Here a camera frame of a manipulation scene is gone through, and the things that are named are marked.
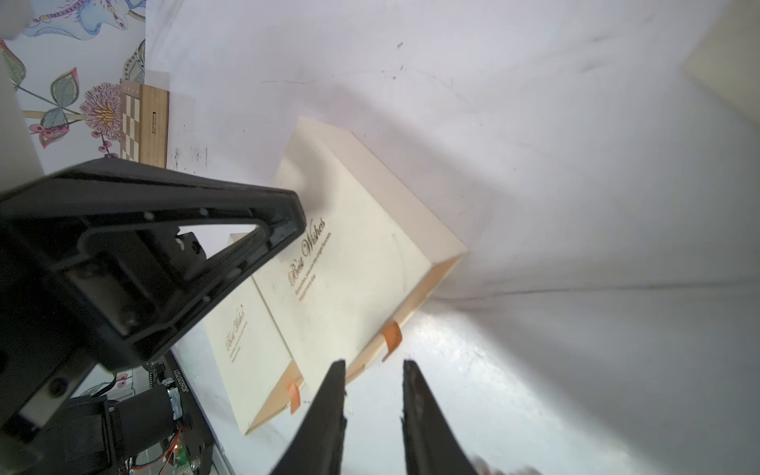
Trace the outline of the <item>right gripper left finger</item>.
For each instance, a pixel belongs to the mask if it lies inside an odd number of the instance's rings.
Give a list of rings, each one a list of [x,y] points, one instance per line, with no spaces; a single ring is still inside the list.
[[[330,366],[293,441],[271,474],[337,475],[342,468],[346,362]]]

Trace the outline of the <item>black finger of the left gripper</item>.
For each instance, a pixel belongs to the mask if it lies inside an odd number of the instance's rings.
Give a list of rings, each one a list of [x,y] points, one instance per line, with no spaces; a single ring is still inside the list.
[[[1,196],[1,367],[163,354],[301,237],[290,190],[91,160]]]

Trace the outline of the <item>cream drawer jewelry box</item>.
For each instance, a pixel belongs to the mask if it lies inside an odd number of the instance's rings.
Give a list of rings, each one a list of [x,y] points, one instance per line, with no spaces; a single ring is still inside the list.
[[[305,381],[274,318],[289,288],[284,260],[277,256],[203,319],[242,435],[301,406]]]

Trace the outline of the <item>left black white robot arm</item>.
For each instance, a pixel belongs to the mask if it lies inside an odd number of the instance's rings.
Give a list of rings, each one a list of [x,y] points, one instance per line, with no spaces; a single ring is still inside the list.
[[[164,355],[304,233],[290,190],[99,158],[1,195],[1,470],[97,474],[120,462],[92,368]]]

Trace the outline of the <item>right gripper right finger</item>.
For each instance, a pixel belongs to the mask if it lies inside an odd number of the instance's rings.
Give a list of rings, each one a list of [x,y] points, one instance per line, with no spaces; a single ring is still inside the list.
[[[417,362],[403,363],[402,431],[408,474],[476,474]]]

